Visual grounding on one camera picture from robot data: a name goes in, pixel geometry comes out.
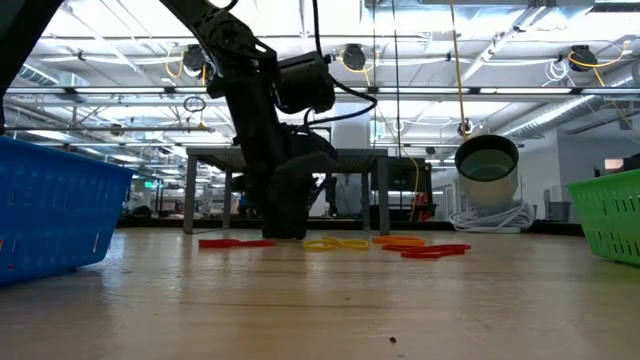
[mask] table leg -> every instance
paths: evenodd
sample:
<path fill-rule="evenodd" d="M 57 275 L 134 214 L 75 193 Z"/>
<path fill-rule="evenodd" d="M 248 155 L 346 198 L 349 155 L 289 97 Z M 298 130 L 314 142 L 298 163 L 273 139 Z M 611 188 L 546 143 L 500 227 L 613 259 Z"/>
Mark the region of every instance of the table leg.
<path fill-rule="evenodd" d="M 233 173 L 231 170 L 225 172 L 224 177 L 224 209 L 222 214 L 222 228 L 228 229 L 231 226 L 231 180 Z"/>
<path fill-rule="evenodd" d="M 193 234 L 193 213 L 196 205 L 196 176 L 198 175 L 198 158 L 189 156 L 187 161 L 187 188 L 184 199 L 184 221 L 182 230 L 185 234 Z"/>
<path fill-rule="evenodd" d="M 362 228 L 371 230 L 371 214 L 369 205 L 369 173 L 362 174 Z"/>
<path fill-rule="evenodd" d="M 378 158 L 378 212 L 380 213 L 380 235 L 389 235 L 389 159 Z"/>

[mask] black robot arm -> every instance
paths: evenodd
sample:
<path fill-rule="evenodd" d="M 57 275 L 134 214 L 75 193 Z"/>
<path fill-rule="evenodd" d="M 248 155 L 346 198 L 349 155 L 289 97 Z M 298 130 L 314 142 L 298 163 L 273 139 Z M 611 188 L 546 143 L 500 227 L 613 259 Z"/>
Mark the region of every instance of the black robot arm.
<path fill-rule="evenodd" d="M 311 173 L 337 154 L 319 136 L 280 123 L 276 107 L 290 114 L 331 109 L 335 94 L 328 59 L 311 52 L 278 61 L 276 52 L 227 10 L 206 0 L 160 1 L 193 32 L 215 65 L 207 93 L 227 101 L 246 162 L 247 199 L 265 220 L 263 235 L 303 238 Z"/>

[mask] wooden tabletop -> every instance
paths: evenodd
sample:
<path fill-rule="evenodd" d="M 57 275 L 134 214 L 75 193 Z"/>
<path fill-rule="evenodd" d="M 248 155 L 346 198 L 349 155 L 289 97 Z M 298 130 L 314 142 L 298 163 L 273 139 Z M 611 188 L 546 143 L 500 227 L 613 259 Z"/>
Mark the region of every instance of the wooden tabletop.
<path fill-rule="evenodd" d="M 473 248 L 439 260 L 297 242 L 199 250 L 259 232 L 118 231 L 100 264 L 0 289 L 0 358 L 637 357 L 640 268 L 580 238 L 406 234 Z"/>

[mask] green plastic basket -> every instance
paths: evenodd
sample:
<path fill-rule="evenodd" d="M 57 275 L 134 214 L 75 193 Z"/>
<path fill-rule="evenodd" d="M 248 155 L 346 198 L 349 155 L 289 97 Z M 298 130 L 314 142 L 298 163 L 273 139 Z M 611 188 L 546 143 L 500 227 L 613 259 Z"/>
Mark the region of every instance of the green plastic basket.
<path fill-rule="evenodd" d="M 569 185 L 594 255 L 640 265 L 640 170 Z"/>

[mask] blue plastic basket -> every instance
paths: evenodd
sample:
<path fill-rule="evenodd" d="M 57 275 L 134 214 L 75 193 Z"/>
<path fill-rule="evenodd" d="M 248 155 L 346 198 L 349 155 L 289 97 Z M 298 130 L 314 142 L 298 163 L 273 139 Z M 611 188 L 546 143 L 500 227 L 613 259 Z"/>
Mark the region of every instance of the blue plastic basket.
<path fill-rule="evenodd" d="M 0 137 L 0 285 L 104 259 L 132 174 Z"/>

